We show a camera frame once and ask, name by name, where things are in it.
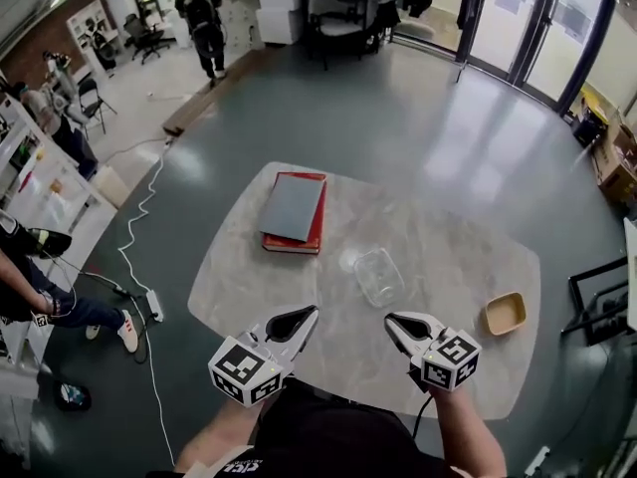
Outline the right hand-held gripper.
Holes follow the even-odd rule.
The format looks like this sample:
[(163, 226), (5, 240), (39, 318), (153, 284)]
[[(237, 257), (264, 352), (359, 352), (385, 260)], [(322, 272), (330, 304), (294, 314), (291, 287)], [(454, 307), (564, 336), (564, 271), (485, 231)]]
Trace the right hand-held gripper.
[[(464, 330), (455, 331), (435, 317), (418, 312), (392, 312), (384, 328), (410, 360), (410, 378), (422, 389), (454, 391), (477, 369), (482, 347)], [(420, 352), (423, 337), (437, 337)]]

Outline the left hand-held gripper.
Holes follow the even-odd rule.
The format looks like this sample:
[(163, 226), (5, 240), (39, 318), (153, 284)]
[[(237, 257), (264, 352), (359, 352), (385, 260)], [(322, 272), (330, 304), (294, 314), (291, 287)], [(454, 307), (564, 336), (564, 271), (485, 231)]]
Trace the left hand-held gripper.
[(316, 305), (280, 309), (266, 324), (227, 337), (208, 362), (213, 384), (244, 407), (273, 395), (292, 373), (318, 319)]

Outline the person's left forearm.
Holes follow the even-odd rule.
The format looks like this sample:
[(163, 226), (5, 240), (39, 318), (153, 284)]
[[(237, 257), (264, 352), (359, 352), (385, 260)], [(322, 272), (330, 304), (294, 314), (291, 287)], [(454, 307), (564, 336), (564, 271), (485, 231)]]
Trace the person's left forearm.
[(210, 467), (219, 463), (231, 450), (246, 446), (263, 406), (263, 401), (245, 407), (228, 399), (214, 419), (185, 445), (173, 471), (186, 473), (196, 463)]

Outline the person's right forearm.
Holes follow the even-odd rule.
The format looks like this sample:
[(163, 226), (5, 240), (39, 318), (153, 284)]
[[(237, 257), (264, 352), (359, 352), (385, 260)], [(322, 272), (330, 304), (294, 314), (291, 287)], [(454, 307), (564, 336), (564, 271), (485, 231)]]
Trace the person's right forearm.
[(431, 387), (446, 463), (464, 478), (505, 478), (504, 452), (463, 389)]

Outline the black bin with yellow lid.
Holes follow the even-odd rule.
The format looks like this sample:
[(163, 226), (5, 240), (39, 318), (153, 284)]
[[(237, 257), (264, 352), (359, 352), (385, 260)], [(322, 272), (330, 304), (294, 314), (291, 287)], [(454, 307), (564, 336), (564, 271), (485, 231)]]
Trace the black bin with yellow lid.
[(571, 123), (571, 131), (576, 141), (583, 148), (587, 148), (604, 137), (607, 129), (608, 117), (598, 97), (589, 91), (583, 91)]

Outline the red book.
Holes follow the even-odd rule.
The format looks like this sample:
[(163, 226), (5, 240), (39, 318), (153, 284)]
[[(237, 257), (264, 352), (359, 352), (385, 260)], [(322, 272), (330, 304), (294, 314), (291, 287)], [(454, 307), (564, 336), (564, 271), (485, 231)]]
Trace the red book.
[(324, 206), (326, 201), (327, 182), (326, 175), (325, 184), (318, 202), (318, 210), (316, 212), (312, 225), (310, 237), (307, 242), (295, 241), (292, 239), (276, 237), (268, 234), (262, 234), (262, 246), (267, 251), (296, 253), (296, 254), (312, 254), (316, 255), (320, 251), (322, 240), (322, 225), (324, 216)]

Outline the tan square bowl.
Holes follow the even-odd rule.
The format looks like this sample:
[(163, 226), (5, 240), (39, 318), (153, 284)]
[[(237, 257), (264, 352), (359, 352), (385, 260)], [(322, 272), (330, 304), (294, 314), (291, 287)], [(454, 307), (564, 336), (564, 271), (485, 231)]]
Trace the tan square bowl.
[(493, 336), (502, 336), (522, 326), (527, 319), (523, 296), (513, 292), (490, 301), (484, 309), (487, 331)]

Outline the person's black shirt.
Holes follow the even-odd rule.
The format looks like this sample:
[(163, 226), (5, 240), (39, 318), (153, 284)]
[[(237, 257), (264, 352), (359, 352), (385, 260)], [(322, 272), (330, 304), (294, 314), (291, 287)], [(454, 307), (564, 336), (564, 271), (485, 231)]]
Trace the person's black shirt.
[(268, 401), (248, 444), (210, 467), (144, 478), (461, 478), (421, 452), (393, 414), (290, 385)]

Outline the grey book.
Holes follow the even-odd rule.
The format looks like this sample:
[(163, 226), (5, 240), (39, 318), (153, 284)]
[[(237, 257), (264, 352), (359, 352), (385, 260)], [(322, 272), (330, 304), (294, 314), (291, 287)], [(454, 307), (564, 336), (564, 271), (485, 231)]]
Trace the grey book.
[(323, 174), (279, 172), (261, 212), (258, 230), (307, 242), (324, 184)]

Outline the white power strip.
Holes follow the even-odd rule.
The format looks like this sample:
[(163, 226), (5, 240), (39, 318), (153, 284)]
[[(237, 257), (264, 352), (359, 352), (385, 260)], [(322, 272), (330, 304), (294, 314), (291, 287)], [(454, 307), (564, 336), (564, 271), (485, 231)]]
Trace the white power strip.
[(163, 310), (158, 301), (157, 295), (153, 290), (149, 290), (145, 294), (147, 305), (150, 309), (151, 317), (158, 323), (162, 323), (164, 321)]

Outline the beige storage bin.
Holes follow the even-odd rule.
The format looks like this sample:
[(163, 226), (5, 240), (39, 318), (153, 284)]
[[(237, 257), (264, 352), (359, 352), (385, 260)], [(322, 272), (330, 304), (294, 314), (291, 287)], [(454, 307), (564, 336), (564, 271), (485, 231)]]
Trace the beige storage bin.
[(130, 196), (130, 190), (109, 165), (102, 165), (92, 179), (92, 186), (115, 208), (120, 209)]

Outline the brown cardboard box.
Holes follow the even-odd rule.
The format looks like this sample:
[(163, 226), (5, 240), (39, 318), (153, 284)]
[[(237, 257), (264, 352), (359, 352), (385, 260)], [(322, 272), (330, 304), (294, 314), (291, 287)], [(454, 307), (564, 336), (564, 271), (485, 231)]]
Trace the brown cardboard box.
[(629, 205), (637, 198), (637, 137), (621, 120), (613, 119), (593, 148), (596, 183), (612, 202)]

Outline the white shelf unit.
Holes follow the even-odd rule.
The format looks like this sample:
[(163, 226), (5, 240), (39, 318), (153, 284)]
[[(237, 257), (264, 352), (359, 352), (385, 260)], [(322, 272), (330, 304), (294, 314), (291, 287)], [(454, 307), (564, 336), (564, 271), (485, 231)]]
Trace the white shelf unit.
[(115, 207), (12, 97), (0, 103), (0, 208), (27, 227), (98, 239)]

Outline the black folding chair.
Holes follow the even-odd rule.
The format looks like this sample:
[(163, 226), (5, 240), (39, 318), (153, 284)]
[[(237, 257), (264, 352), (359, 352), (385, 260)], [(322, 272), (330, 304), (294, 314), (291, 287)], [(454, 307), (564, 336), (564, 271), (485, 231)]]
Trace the black folding chair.
[(78, 100), (82, 115), (87, 120), (96, 120), (106, 132), (104, 109), (117, 115), (117, 111), (102, 98), (98, 83), (93, 78), (85, 78), (78, 85)]

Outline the grey desk chair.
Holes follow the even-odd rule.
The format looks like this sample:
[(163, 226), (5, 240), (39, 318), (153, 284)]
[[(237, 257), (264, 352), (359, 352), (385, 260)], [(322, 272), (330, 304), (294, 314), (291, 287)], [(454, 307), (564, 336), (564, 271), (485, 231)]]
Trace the grey desk chair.
[(310, 58), (318, 55), (325, 71), (328, 56), (352, 53), (360, 60), (374, 21), (370, 0), (307, 0), (304, 43)]

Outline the pile of white boxes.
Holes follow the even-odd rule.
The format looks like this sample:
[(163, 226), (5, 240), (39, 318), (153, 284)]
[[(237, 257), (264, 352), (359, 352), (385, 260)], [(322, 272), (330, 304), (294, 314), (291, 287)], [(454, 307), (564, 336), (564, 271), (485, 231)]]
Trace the pile of white boxes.
[(226, 46), (243, 54), (268, 45), (288, 46), (301, 36), (301, 0), (223, 0)]

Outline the black office chair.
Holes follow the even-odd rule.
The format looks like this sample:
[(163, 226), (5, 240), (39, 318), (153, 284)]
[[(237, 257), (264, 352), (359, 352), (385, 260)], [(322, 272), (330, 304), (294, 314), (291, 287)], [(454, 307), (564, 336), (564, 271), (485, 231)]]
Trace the black office chair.
[(131, 44), (135, 48), (132, 58), (135, 59), (138, 55), (141, 55), (140, 63), (142, 65), (145, 64), (150, 56), (156, 55), (160, 57), (160, 50), (170, 48), (171, 41), (164, 37), (163, 30), (157, 30), (155, 26), (150, 28), (144, 25), (135, 14), (126, 16), (123, 29), (128, 34)]

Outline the black framed glass doors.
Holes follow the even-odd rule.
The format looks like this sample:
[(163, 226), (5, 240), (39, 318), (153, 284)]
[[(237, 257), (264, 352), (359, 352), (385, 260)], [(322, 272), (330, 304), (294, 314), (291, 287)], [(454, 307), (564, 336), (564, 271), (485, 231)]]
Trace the black framed glass doors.
[(618, 0), (469, 0), (456, 59), (564, 117), (591, 74)]

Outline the black metal frame stand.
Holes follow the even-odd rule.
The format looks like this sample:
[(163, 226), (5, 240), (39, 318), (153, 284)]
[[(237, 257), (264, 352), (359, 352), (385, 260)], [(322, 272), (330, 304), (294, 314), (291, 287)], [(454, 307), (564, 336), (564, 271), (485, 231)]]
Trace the black metal frame stand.
[(584, 303), (580, 284), (626, 267), (626, 257), (575, 274), (568, 278), (568, 289), (574, 306), (574, 316), (561, 330), (562, 338), (582, 331), (588, 347), (621, 335), (635, 335), (628, 325), (628, 281), (622, 280), (593, 293)]

